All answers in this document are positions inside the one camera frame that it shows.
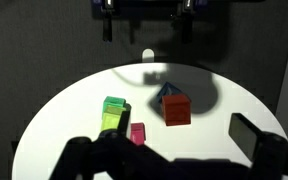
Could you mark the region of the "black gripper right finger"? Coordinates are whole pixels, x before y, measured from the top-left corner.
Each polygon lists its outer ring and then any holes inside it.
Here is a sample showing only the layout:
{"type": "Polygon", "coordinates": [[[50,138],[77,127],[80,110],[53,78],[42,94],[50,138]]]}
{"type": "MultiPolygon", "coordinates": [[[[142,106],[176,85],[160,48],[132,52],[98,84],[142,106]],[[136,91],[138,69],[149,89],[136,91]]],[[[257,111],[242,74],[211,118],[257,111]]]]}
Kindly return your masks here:
{"type": "Polygon", "coordinates": [[[262,131],[241,113],[233,113],[229,136],[253,164],[284,166],[287,140],[275,133],[262,131]]]}

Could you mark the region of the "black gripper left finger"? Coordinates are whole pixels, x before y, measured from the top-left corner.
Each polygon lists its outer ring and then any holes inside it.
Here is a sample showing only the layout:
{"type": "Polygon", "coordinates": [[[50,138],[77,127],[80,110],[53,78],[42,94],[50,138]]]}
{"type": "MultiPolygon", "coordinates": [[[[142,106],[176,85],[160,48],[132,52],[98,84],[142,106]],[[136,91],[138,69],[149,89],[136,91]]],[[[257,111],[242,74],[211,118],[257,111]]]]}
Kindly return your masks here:
{"type": "Polygon", "coordinates": [[[125,105],[125,111],[122,112],[120,122],[117,129],[108,129],[108,130],[100,130],[100,137],[105,137],[107,134],[117,131],[121,135],[129,138],[131,134],[130,130],[130,114],[131,114],[131,106],[129,104],[125,105]]]}

